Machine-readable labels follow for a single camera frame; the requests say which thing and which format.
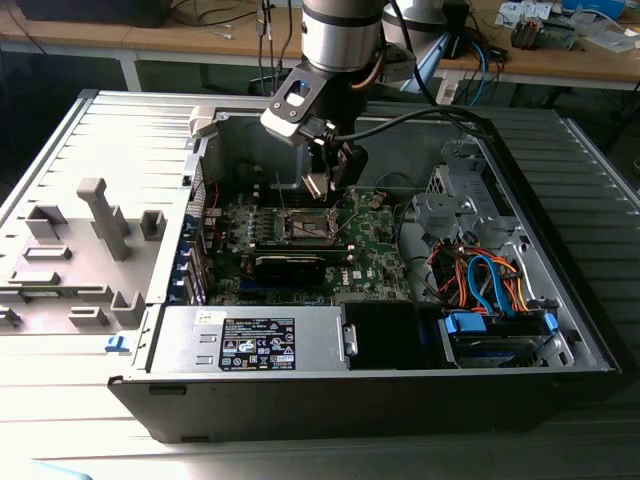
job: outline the side panel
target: side panel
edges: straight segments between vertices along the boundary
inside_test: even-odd
[[[610,394],[603,373],[122,383],[109,389],[165,442],[528,430],[580,398]]]

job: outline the blue cable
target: blue cable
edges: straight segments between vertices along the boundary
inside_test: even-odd
[[[497,265],[493,263],[486,255],[478,255],[477,257],[473,257],[469,262],[469,267],[467,268],[467,281],[469,282],[469,291],[471,295],[473,295],[480,304],[487,309],[487,313],[489,315],[493,314],[493,308],[491,304],[487,302],[487,300],[480,295],[478,292],[478,288],[476,287],[476,276],[474,267],[476,263],[479,261],[485,262],[489,266],[489,271],[491,272],[491,276],[493,277],[493,290],[496,292],[496,299],[498,300],[498,306],[500,310],[502,310],[507,317],[512,317],[515,315],[515,312],[511,308],[511,303],[509,302],[509,298],[505,295],[504,290],[502,290],[502,280],[500,279],[500,270]]]
[[[478,50],[478,53],[480,54],[480,58],[482,59],[482,80],[480,80],[480,86],[476,91],[476,96],[473,97],[473,100],[471,100],[471,105],[475,105],[475,103],[480,98],[480,95],[482,94],[482,89],[484,88],[484,81],[487,78],[487,70],[489,68],[489,65],[487,62],[487,56],[482,51],[482,48],[480,47],[480,45],[478,45],[476,42],[473,42],[473,41],[469,41],[469,43],[474,47],[476,47],[476,50]]]

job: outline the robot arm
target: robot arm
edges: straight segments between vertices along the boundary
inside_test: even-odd
[[[329,139],[354,132],[366,87],[380,76],[387,50],[398,49],[385,40],[384,6],[384,0],[304,0],[304,60],[261,117],[276,138],[307,143],[311,170],[303,181],[314,198],[356,183],[366,165],[362,147]],[[412,72],[415,58],[410,61]]]

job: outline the motherboard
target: motherboard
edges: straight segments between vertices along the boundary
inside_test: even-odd
[[[408,300],[386,197],[352,189],[333,205],[287,207],[250,198],[214,218],[211,305],[339,305]]]

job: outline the green circuit board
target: green circuit board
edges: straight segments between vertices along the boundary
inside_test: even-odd
[[[338,305],[409,299],[394,242],[393,209],[381,195],[353,190],[339,207],[329,209],[283,211],[236,202],[224,207],[223,215],[225,227],[219,234],[225,242],[212,254],[212,305]],[[252,277],[252,262],[260,257],[256,244],[270,248],[274,255],[326,257],[323,281],[305,287],[257,284]],[[323,250],[327,246],[336,253]],[[347,256],[349,262],[333,261]]]

